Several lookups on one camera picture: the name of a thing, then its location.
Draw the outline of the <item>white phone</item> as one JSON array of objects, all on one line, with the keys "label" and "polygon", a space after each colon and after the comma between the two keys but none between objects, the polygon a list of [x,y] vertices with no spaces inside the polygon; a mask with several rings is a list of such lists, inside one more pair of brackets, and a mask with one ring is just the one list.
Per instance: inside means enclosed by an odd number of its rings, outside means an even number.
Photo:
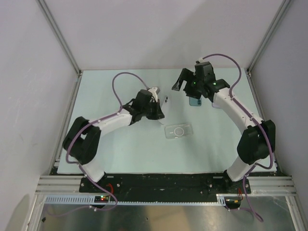
[{"label": "white phone", "polygon": [[166,96],[162,102],[162,105],[161,105],[161,110],[162,110],[162,113],[164,114],[164,118],[160,119],[159,120],[159,123],[161,125],[165,125],[166,122],[167,122],[167,117],[168,117],[168,114],[169,114],[169,108],[170,108],[170,102],[169,102],[169,98]]}]

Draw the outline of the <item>clear phone case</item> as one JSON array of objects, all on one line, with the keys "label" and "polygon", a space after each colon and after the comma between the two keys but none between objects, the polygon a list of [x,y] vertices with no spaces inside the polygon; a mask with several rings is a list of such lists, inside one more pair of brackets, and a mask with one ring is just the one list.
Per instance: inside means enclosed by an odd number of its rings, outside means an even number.
[{"label": "clear phone case", "polygon": [[190,123],[165,126],[165,137],[168,140],[178,139],[193,134],[193,128]]}]

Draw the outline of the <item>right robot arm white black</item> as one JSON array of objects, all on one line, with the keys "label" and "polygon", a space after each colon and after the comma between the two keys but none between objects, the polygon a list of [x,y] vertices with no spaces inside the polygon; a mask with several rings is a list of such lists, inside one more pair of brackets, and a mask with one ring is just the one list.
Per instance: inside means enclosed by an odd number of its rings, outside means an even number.
[{"label": "right robot arm white black", "polygon": [[195,70],[182,69],[172,90],[183,89],[186,96],[209,99],[222,109],[241,133],[237,145],[237,158],[226,170],[222,181],[223,189],[228,193],[240,187],[239,180],[260,165],[260,160],[270,159],[269,169],[273,166],[275,151],[276,126],[271,120],[255,116],[231,92],[230,85],[224,79],[216,79],[210,62],[197,63]]}]

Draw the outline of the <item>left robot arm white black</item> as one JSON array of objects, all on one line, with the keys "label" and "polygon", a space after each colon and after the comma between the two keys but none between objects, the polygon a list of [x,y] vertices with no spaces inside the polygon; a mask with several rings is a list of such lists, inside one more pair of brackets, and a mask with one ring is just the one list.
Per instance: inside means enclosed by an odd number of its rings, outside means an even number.
[{"label": "left robot arm white black", "polygon": [[160,89],[152,87],[140,90],[137,96],[122,106],[120,112],[89,121],[80,116],[73,122],[62,147],[66,153],[76,159],[85,176],[90,178],[90,187],[102,192],[107,185],[103,165],[97,158],[100,137],[119,128],[127,127],[140,121],[143,117],[149,120],[165,118],[160,106],[158,94]]}]

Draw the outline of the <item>teal phone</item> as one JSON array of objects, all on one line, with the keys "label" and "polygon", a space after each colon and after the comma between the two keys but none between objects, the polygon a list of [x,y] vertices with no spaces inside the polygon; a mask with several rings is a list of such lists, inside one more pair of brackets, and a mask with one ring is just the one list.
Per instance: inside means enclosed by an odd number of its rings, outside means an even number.
[{"label": "teal phone", "polygon": [[202,99],[196,99],[193,97],[189,97],[189,105],[199,107],[202,105]]}]

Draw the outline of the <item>purple phone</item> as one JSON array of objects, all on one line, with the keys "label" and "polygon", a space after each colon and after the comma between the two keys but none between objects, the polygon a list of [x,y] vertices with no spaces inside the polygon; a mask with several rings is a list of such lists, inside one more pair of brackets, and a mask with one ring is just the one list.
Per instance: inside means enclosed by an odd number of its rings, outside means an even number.
[{"label": "purple phone", "polygon": [[217,109],[220,108],[216,103],[212,103],[212,107],[213,107],[213,108],[217,108]]}]

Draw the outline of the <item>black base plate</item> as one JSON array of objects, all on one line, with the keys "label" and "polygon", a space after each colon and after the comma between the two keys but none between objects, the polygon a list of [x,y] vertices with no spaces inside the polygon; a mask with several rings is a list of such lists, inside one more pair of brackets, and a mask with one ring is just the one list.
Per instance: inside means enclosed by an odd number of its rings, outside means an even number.
[{"label": "black base plate", "polygon": [[79,192],[111,190],[120,202],[199,203],[216,202],[217,194],[251,193],[249,180],[233,182],[226,173],[107,174],[96,185],[82,178]]}]

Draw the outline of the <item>right aluminium corner post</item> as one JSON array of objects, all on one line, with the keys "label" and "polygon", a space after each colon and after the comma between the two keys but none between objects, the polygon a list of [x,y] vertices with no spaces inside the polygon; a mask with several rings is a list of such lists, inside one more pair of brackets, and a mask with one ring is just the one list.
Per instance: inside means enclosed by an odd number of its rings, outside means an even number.
[{"label": "right aluminium corner post", "polygon": [[249,65],[246,69],[248,75],[252,74],[253,69],[255,68],[259,59],[262,57],[262,55],[265,52],[266,48],[268,47],[270,41],[274,37],[277,29],[279,28],[280,24],[282,23],[284,17],[286,16],[286,14],[289,11],[293,2],[294,2],[293,0],[283,0],[282,1],[282,3],[279,6],[272,22],[269,25],[260,45],[258,46],[257,51],[253,55],[253,58],[250,61]]}]

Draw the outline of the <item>aluminium corner post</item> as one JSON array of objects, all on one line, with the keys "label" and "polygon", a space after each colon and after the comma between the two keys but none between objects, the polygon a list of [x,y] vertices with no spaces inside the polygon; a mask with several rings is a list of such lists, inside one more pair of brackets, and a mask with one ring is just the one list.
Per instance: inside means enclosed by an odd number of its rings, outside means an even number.
[{"label": "aluminium corner post", "polygon": [[260,45],[258,46],[257,51],[253,55],[253,58],[250,61],[249,65],[246,69],[248,75],[252,74],[253,69],[255,68],[259,59],[262,57],[262,55],[265,52],[266,48],[268,47],[270,41],[274,37],[277,29],[279,28],[280,24],[282,23],[284,17],[286,16],[286,14],[289,11],[293,2],[294,2],[293,0],[283,0],[282,1],[282,3],[279,6],[272,22],[269,25]]},{"label": "aluminium corner post", "polygon": [[49,9],[47,3],[45,0],[36,0],[37,5],[39,6],[43,16],[45,17],[47,23],[49,24],[52,32],[54,33],[59,45],[61,46],[64,54],[69,60],[69,63],[71,64],[72,68],[74,69],[75,73],[79,77],[82,73],[79,65],[76,62],[76,59],[74,58],[74,55],[71,51],[71,49],[68,46],[68,43],[66,42],[60,27],[58,26],[51,10]]}]

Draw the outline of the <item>aluminium frame rail front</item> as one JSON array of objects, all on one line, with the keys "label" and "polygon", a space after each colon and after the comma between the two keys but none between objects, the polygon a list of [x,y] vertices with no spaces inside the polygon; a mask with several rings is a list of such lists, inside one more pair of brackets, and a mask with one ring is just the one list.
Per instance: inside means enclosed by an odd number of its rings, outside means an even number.
[{"label": "aluminium frame rail front", "polygon": [[[221,180],[219,177],[214,177],[212,183],[204,183],[204,180],[197,180],[196,176],[190,176],[189,180],[172,180],[167,177],[165,180],[151,180],[149,177],[142,176],[140,180],[137,179],[137,175],[132,175],[132,180],[125,180],[123,177],[116,179],[107,178],[104,181],[113,186],[114,192],[118,193],[120,189],[124,189],[125,186],[142,187],[142,188],[155,188],[155,189],[167,189],[176,187],[197,187],[202,189],[210,189],[213,191]],[[248,177],[245,182],[248,185],[247,193],[255,195],[272,195],[272,196],[290,196],[296,195],[296,189],[291,177]],[[99,189],[94,186],[86,177],[82,176],[42,176],[38,181],[36,193],[45,194],[65,194],[65,193],[96,193]]]}]

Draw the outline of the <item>left aluminium corner post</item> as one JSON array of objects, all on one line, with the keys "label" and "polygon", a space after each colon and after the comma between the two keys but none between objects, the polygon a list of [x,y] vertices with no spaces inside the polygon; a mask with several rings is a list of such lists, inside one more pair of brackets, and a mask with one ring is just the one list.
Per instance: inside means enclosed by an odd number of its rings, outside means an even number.
[{"label": "left aluminium corner post", "polygon": [[54,33],[59,45],[61,46],[64,54],[69,60],[69,63],[71,64],[72,68],[74,69],[75,73],[79,77],[82,73],[79,65],[76,62],[76,59],[74,58],[74,55],[71,51],[71,49],[68,46],[68,43],[66,42],[60,27],[58,26],[51,10],[49,9],[47,3],[45,0],[36,0],[37,5],[39,6],[43,16],[45,17],[47,23],[49,24],[52,32]]}]

